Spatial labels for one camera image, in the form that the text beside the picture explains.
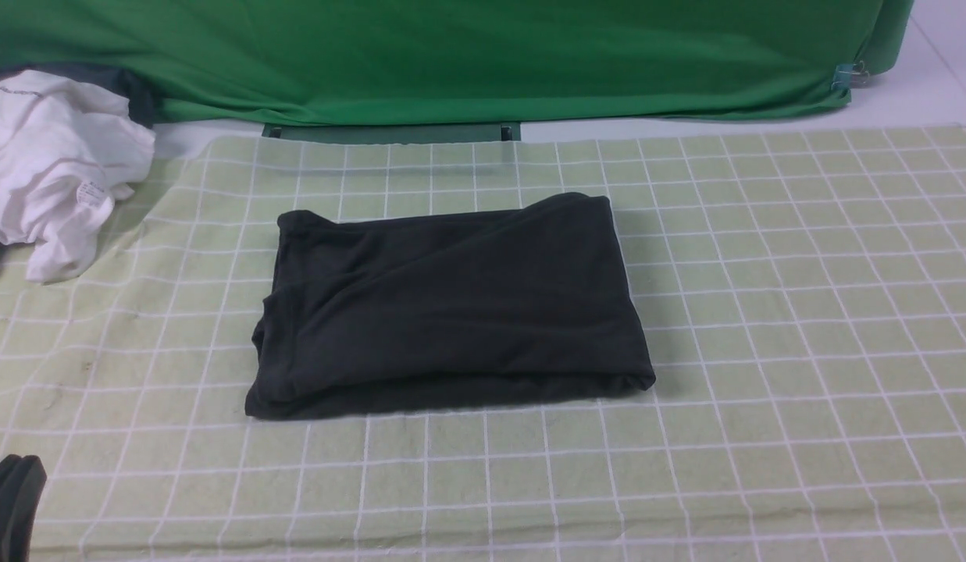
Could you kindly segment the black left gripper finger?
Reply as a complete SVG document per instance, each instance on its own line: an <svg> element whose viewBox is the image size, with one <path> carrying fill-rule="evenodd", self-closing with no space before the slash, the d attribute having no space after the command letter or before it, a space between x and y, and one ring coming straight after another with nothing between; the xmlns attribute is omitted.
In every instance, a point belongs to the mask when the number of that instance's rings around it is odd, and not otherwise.
<svg viewBox="0 0 966 562"><path fill-rule="evenodd" d="M27 561L47 474L40 457L11 454L0 462L0 561Z"/></svg>

